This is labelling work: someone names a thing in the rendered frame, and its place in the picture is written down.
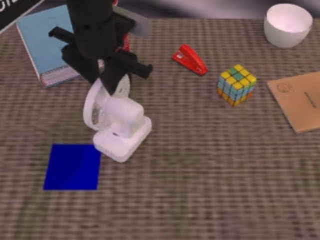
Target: white bowl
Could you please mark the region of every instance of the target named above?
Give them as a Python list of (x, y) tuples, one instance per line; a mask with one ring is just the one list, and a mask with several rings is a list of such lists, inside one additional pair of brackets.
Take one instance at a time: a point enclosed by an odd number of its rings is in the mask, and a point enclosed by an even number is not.
[(313, 25), (311, 14), (300, 6), (277, 4), (271, 7), (264, 19), (264, 34), (274, 46), (289, 49), (300, 44)]

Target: white plastic object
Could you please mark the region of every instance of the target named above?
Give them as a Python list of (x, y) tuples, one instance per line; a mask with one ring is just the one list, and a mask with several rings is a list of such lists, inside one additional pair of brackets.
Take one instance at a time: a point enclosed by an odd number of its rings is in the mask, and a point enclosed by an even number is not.
[(304, 8), (293, 4), (277, 4), (265, 16), (264, 34), (272, 45), (289, 49), (307, 37), (312, 25), (313, 17)]
[(111, 159), (124, 163), (152, 130), (151, 120), (144, 108), (129, 98), (130, 80), (126, 75), (113, 96), (100, 79), (91, 87), (84, 104), (85, 124), (97, 131), (93, 137), (95, 148)]

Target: rubik's cube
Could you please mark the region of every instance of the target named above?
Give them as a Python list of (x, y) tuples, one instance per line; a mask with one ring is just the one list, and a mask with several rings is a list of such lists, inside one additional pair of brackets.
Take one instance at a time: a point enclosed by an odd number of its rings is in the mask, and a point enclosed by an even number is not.
[(252, 97), (257, 79), (240, 64), (221, 73), (217, 93), (235, 107)]

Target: brown tabletop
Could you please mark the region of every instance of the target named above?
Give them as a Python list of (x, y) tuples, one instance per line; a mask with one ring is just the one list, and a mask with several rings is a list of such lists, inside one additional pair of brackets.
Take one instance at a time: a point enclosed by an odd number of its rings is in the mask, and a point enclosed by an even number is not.
[[(153, 132), (125, 164), (102, 158), (99, 190), (44, 192), (52, 144), (90, 144), (83, 79), (43, 89), (15, 28), (0, 37), (1, 240), (310, 240), (320, 238), (320, 131), (295, 134), (267, 81), (320, 71), (320, 21), (277, 49), (261, 20), (157, 19), (133, 52), (154, 65), (132, 98)], [(171, 55), (189, 44), (209, 72)], [(219, 74), (258, 78), (236, 108)]]

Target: brown envelope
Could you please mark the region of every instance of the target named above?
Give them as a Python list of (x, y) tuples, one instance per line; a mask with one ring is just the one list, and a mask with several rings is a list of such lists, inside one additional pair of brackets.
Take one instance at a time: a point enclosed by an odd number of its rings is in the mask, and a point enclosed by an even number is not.
[(268, 86), (296, 133), (320, 128), (320, 72), (269, 81)]

